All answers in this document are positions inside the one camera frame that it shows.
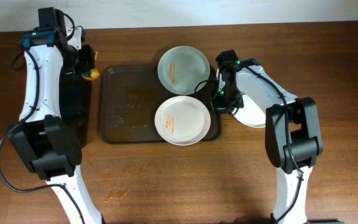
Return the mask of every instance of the white plate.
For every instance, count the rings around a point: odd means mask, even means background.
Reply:
[[[190,96],[175,96],[160,105],[154,124],[167,142],[188,146],[205,137],[211,126],[211,115],[199,100]]]
[[[179,46],[168,50],[158,63],[158,78],[162,85],[178,95],[193,94],[201,81],[209,78],[209,63],[194,47]]]
[[[266,122],[265,113],[248,95],[243,95],[242,100],[244,101],[244,107],[239,109],[234,117],[247,126],[264,128]]]

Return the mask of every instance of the white background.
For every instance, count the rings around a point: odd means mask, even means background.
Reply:
[[[50,6],[85,29],[358,20],[358,0],[0,0],[0,31],[33,29]]]

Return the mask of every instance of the tray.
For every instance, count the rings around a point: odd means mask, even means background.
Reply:
[[[165,142],[155,129],[154,115],[165,100],[176,94],[160,83],[157,67],[117,66],[107,69],[102,76],[101,139],[110,144]],[[210,76],[215,76],[212,67]],[[215,86],[205,85],[198,96],[208,99],[211,88]],[[202,141],[212,141],[221,134],[221,117],[211,112],[210,105],[206,106],[211,113],[211,127]]]

